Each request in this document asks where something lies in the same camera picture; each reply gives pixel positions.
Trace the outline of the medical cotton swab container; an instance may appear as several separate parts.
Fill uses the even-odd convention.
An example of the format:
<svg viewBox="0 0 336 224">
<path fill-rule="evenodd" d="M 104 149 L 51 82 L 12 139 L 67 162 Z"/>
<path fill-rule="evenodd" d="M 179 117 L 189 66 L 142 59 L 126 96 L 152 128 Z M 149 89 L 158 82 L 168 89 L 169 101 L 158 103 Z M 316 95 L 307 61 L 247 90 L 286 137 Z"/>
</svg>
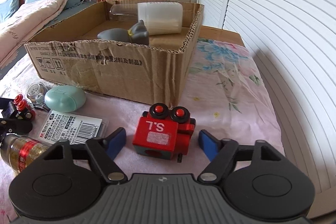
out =
<svg viewBox="0 0 336 224">
<path fill-rule="evenodd" d="M 183 6 L 178 2 L 141 2 L 137 15 L 150 36 L 181 33 Z"/>
</svg>

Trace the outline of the black robot toy red buttons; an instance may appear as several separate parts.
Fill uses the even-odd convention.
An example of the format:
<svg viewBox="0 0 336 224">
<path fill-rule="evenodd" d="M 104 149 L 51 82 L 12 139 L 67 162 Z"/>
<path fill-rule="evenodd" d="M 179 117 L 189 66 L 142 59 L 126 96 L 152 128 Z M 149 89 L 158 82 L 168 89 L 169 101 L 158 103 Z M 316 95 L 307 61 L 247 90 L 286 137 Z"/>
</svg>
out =
<svg viewBox="0 0 336 224">
<path fill-rule="evenodd" d="M 1 115 L 4 119 L 18 119 L 23 121 L 33 121 L 35 111 L 22 94 L 18 94 L 14 99 L 1 97 Z"/>
</svg>

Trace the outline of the bottle of golden capsules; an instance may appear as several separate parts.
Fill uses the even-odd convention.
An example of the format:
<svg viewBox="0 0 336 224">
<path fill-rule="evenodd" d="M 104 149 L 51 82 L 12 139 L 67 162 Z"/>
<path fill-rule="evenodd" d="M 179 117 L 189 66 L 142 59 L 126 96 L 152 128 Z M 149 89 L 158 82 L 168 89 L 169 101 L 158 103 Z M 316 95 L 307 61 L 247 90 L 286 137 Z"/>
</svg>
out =
<svg viewBox="0 0 336 224">
<path fill-rule="evenodd" d="M 1 141 L 1 158 L 15 174 L 19 174 L 48 150 L 49 146 L 28 136 L 7 134 Z"/>
</svg>

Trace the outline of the correction tape dispenser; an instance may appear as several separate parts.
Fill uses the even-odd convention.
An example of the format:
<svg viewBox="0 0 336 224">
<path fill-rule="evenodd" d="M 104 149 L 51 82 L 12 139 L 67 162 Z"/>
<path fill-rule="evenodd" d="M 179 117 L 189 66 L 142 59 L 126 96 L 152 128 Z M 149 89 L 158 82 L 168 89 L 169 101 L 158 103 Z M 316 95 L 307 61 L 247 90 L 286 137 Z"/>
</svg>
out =
<svg viewBox="0 0 336 224">
<path fill-rule="evenodd" d="M 48 88 L 41 82 L 31 85 L 27 90 L 27 98 L 36 109 L 50 111 L 45 103 L 45 95 Z"/>
</svg>

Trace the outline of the white barcode blister pack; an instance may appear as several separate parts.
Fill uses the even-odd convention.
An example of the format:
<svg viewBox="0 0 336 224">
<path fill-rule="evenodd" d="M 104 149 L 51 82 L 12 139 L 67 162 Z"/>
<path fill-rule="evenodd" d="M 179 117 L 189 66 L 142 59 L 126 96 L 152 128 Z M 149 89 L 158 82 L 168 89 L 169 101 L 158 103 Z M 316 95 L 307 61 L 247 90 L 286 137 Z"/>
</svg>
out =
<svg viewBox="0 0 336 224">
<path fill-rule="evenodd" d="M 102 137 L 108 121 L 75 113 L 51 110 L 37 139 L 47 144 L 67 139 L 70 144 L 84 144 L 88 139 Z"/>
</svg>

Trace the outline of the red toy train sharpener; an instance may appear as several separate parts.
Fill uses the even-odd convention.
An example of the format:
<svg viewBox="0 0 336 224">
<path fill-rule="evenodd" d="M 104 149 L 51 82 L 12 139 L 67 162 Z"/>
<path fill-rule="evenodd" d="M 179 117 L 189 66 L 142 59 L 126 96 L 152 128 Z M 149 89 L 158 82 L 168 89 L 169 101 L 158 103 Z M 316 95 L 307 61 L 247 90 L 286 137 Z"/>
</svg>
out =
<svg viewBox="0 0 336 224">
<path fill-rule="evenodd" d="M 142 113 L 133 138 L 133 147 L 139 155 L 165 160 L 182 158 L 188 154 L 196 120 L 183 106 L 169 109 L 164 103 L 151 105 Z"/>
</svg>

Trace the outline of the pink floral table cloth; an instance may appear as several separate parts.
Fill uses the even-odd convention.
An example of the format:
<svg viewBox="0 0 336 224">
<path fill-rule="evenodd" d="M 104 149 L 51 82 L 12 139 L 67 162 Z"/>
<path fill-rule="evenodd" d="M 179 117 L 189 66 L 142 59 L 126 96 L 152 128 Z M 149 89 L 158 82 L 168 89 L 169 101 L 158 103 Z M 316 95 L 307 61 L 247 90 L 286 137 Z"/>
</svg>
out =
<svg viewBox="0 0 336 224">
<path fill-rule="evenodd" d="M 208 159 L 194 133 L 189 152 L 182 162 L 142 156 L 132 141 L 138 120 L 149 105 L 102 94 L 87 93 L 78 114 L 100 118 L 103 133 L 123 127 L 125 147 L 116 164 L 127 174 L 193 173 L 198 175 Z M 200 39 L 191 61 L 189 75 L 179 105 L 196 120 L 196 130 L 207 130 L 218 139 L 230 138 L 252 145 L 262 139 L 283 151 L 281 130 L 260 72 L 248 50 L 216 40 Z"/>
</svg>

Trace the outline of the mint green oval case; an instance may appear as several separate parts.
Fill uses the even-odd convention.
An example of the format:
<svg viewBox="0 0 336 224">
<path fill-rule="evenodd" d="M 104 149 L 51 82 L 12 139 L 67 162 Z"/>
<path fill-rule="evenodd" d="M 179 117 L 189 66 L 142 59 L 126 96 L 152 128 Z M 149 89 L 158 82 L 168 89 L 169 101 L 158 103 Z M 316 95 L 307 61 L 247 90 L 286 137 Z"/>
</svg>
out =
<svg viewBox="0 0 336 224">
<path fill-rule="evenodd" d="M 61 85 L 51 88 L 45 94 L 45 103 L 51 110 L 69 113 L 81 108 L 86 102 L 86 95 L 81 88 Z"/>
</svg>

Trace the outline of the blue bed sheet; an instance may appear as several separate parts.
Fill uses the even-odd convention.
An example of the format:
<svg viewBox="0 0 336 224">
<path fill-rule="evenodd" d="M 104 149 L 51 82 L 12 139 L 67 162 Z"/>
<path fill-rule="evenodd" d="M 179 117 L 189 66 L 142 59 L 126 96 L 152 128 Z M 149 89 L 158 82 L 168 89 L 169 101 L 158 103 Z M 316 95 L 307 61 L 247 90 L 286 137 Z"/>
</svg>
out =
<svg viewBox="0 0 336 224">
<path fill-rule="evenodd" d="M 51 34 L 51 31 L 55 31 L 56 27 L 60 27 L 60 23 L 64 22 L 68 18 L 80 13 L 81 11 L 87 9 L 89 6 L 97 3 L 98 0 L 84 0 L 82 3 L 76 7 L 66 9 L 62 11 L 60 15 L 58 15 L 55 19 L 51 20 L 48 24 L 46 24 L 38 33 L 36 41 L 51 41 L 52 38 L 61 38 L 63 35 L 56 35 L 55 32 L 51 36 L 50 39 L 47 39 L 47 31 Z M 1 65 L 1 79 L 7 75 L 9 70 L 27 53 L 26 48 L 23 44 L 20 44 L 18 48 L 16 48 L 6 59 L 6 61 Z"/>
</svg>

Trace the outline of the cardboard box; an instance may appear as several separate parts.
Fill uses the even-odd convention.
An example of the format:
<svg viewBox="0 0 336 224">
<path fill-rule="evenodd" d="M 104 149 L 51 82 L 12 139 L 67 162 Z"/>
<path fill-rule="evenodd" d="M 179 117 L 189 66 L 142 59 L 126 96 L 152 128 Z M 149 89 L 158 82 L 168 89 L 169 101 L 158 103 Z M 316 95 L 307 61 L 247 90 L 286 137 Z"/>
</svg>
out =
<svg viewBox="0 0 336 224">
<path fill-rule="evenodd" d="M 112 1 L 89 6 L 47 31 L 63 35 L 51 41 L 36 41 L 25 48 L 38 76 L 57 84 L 78 86 L 135 102 L 167 106 L 179 103 L 203 19 L 203 5 L 183 3 L 179 34 L 155 35 L 149 45 L 100 40 L 99 32 L 131 28 L 135 21 L 112 21 Z"/>
</svg>

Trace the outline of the pink floral quilt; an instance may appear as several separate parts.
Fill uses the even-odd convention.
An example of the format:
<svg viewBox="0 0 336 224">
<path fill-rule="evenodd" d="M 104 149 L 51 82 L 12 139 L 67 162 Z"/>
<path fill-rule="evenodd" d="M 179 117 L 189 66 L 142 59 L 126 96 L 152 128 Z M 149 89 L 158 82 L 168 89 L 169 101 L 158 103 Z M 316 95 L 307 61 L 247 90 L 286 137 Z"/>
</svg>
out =
<svg viewBox="0 0 336 224">
<path fill-rule="evenodd" d="M 63 11 L 67 1 L 39 0 L 26 3 L 11 18 L 1 23 L 1 68 L 16 57 L 20 46 Z"/>
</svg>

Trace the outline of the grey elephant toy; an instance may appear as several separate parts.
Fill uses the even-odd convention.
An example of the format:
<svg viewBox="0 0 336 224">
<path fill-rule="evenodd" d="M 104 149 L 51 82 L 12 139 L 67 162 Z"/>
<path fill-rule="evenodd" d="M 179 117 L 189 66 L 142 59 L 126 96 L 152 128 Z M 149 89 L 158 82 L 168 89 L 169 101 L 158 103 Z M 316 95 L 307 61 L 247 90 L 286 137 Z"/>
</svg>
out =
<svg viewBox="0 0 336 224">
<path fill-rule="evenodd" d="M 146 46 L 149 45 L 149 31 L 143 20 L 139 20 L 128 30 L 123 28 L 112 28 L 102 31 L 97 35 L 97 38 Z"/>
</svg>

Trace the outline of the clear plastic jar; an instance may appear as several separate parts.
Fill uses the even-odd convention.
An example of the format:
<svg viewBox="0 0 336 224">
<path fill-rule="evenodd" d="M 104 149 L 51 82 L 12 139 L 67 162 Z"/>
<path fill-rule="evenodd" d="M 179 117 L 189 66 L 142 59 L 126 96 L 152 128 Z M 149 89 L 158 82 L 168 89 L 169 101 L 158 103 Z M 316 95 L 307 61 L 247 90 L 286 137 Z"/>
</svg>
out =
<svg viewBox="0 0 336 224">
<path fill-rule="evenodd" d="M 114 4 L 109 11 L 109 18 L 112 21 L 138 21 L 137 4 Z"/>
</svg>

